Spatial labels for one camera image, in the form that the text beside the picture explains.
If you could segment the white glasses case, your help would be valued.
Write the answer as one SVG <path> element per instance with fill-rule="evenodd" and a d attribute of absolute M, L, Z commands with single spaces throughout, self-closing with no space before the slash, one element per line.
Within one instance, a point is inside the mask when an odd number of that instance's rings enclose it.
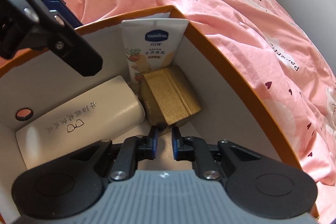
<path fill-rule="evenodd" d="M 122 76 L 117 76 L 32 121 L 16 133 L 27 169 L 101 139 L 113 140 L 138 126 L 145 112 Z"/>

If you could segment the gold gift box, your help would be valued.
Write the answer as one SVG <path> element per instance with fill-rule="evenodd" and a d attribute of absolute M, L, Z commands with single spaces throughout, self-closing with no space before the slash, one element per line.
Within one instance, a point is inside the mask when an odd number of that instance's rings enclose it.
<path fill-rule="evenodd" d="M 139 100 L 151 126 L 165 134 L 185 125 L 203 107 L 189 80 L 177 65 L 143 75 Z"/>

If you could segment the white Vaseline tube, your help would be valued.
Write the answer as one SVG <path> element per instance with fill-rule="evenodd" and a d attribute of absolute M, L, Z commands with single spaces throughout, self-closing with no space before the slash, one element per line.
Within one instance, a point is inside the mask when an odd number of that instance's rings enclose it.
<path fill-rule="evenodd" d="M 121 22 L 130 86 L 139 91 L 142 75 L 169 66 L 189 25 L 187 19 L 132 19 Z"/>

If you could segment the orange cardboard box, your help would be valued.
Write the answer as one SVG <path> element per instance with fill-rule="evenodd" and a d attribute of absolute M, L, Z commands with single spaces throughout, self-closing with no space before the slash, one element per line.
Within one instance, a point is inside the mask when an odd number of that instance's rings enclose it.
<path fill-rule="evenodd" d="M 235 67 L 173 6 L 78 29 L 104 60 L 1 67 L 7 223 L 314 223 L 317 187 Z"/>

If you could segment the pink bed duvet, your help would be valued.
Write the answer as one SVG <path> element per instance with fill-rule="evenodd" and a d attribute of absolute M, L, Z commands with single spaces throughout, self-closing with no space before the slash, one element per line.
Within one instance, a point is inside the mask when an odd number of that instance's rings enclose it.
<path fill-rule="evenodd" d="M 173 5 L 262 99 L 317 183 L 320 223 L 335 220 L 335 75 L 276 0 L 65 0 L 83 24 Z"/>

